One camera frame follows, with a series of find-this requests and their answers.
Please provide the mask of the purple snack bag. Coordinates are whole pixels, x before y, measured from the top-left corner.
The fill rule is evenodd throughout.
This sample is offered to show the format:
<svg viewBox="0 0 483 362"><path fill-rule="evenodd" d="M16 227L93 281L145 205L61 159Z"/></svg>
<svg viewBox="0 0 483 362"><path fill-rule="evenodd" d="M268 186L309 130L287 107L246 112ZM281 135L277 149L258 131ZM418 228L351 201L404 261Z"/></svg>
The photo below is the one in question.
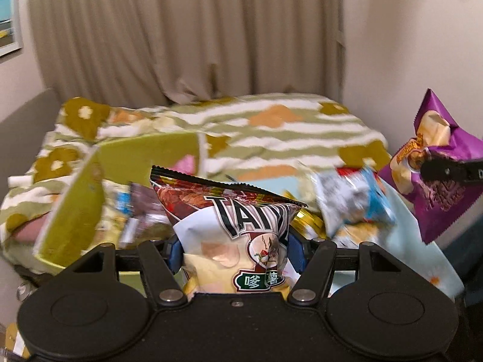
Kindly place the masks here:
<svg viewBox="0 0 483 362"><path fill-rule="evenodd" d="M422 241L444 247L482 217L482 139L427 90L408 140L378 173L411 205Z"/></svg>

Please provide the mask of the red white Tato chips bag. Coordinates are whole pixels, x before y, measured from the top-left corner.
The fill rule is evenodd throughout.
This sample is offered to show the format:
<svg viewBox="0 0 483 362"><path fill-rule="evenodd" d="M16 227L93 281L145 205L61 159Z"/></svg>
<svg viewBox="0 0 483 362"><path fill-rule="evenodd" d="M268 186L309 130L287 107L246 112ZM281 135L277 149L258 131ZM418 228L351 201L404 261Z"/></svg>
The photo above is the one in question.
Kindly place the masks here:
<svg viewBox="0 0 483 362"><path fill-rule="evenodd" d="M285 277L291 222L305 206L246 183L154 166L150 182L183 248L184 287L195 293L291 290Z"/></svg>

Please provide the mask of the white blue snack bag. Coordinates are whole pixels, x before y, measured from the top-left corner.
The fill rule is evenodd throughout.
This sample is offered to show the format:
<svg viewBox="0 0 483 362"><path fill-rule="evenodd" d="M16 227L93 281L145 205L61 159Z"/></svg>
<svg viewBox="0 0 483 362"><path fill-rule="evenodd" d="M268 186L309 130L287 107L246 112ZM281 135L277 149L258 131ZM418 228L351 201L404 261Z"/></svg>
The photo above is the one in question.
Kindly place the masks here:
<svg viewBox="0 0 483 362"><path fill-rule="evenodd" d="M329 240L348 249L384 242L396 217L373 170L333 168L310 179Z"/></svg>

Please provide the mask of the dark brown snack packet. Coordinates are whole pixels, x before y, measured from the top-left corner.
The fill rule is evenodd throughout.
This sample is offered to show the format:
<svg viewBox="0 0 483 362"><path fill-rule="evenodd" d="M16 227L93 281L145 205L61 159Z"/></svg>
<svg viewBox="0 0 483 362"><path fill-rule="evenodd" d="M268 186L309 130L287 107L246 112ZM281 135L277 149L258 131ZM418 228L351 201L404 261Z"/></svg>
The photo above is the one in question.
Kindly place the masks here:
<svg viewBox="0 0 483 362"><path fill-rule="evenodd" d="M132 249L146 240L168 240L173 227L152 188L131 183L129 217L118 239L121 249Z"/></svg>

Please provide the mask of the gold foil snack bag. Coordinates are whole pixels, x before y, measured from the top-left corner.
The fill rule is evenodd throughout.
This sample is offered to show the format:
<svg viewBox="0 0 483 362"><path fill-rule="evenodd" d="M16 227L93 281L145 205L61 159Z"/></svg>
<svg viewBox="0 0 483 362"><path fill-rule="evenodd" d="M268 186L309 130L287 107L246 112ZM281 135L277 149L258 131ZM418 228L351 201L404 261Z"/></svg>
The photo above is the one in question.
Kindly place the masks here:
<svg viewBox="0 0 483 362"><path fill-rule="evenodd" d="M328 238L321 212L307 204L291 221L291 226L307 240L326 240Z"/></svg>

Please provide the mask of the green storage box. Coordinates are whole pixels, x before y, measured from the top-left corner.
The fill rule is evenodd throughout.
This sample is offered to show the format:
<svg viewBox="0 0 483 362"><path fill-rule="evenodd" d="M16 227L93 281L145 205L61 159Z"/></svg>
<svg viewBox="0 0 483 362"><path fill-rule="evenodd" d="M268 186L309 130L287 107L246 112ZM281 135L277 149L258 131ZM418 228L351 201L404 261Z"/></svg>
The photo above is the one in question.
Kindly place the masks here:
<svg viewBox="0 0 483 362"><path fill-rule="evenodd" d="M149 186L152 166L204 175L206 136L156 133L95 145L55 201L33 248L45 273L57 274L98 243L133 244L123 236L131 212L131 185Z"/></svg>

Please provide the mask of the floral striped duvet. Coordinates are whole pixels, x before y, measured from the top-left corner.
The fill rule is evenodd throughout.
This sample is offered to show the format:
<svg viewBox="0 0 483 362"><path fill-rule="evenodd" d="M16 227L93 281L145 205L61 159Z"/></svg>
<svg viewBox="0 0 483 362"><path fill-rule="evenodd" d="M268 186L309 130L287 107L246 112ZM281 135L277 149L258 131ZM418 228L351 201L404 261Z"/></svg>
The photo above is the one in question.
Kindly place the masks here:
<svg viewBox="0 0 483 362"><path fill-rule="evenodd" d="M6 259L45 273L33 255L35 242L55 201L95 145L175 132L206 136L208 154L201 177L214 181L291 176L301 166L322 170L371 165L380 170L391 159L380 132L345 106L312 94L226 97L139 110L75 97L61 106L37 159L27 173L15 177L2 201L1 247Z"/></svg>

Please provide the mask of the grey headboard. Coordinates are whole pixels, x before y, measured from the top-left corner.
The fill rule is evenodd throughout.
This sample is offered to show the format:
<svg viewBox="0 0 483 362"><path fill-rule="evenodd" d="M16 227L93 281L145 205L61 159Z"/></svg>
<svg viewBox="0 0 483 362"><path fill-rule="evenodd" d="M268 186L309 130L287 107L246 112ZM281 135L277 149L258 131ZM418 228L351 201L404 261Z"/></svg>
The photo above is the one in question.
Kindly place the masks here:
<svg viewBox="0 0 483 362"><path fill-rule="evenodd" d="M1 198L8 192L7 178L24 174L35 161L60 108L58 94L48 88L1 121Z"/></svg>

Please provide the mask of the beige curtain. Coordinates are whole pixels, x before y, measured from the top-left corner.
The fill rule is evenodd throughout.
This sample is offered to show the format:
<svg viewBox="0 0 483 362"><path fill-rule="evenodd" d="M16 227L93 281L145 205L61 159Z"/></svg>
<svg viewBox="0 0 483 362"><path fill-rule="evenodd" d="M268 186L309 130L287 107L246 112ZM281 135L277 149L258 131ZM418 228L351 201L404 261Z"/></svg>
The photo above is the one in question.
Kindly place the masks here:
<svg viewBox="0 0 483 362"><path fill-rule="evenodd" d="M270 92L338 100L341 0L28 0L44 83L141 108Z"/></svg>

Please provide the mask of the framed houses picture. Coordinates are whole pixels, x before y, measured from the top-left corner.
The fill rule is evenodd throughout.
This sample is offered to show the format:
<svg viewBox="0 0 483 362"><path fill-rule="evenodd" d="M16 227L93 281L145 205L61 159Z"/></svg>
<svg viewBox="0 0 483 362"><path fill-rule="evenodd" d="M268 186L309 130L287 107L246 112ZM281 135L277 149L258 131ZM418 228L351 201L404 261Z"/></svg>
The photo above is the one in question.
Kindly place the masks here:
<svg viewBox="0 0 483 362"><path fill-rule="evenodd" d="M22 47L19 0L0 0L0 57Z"/></svg>

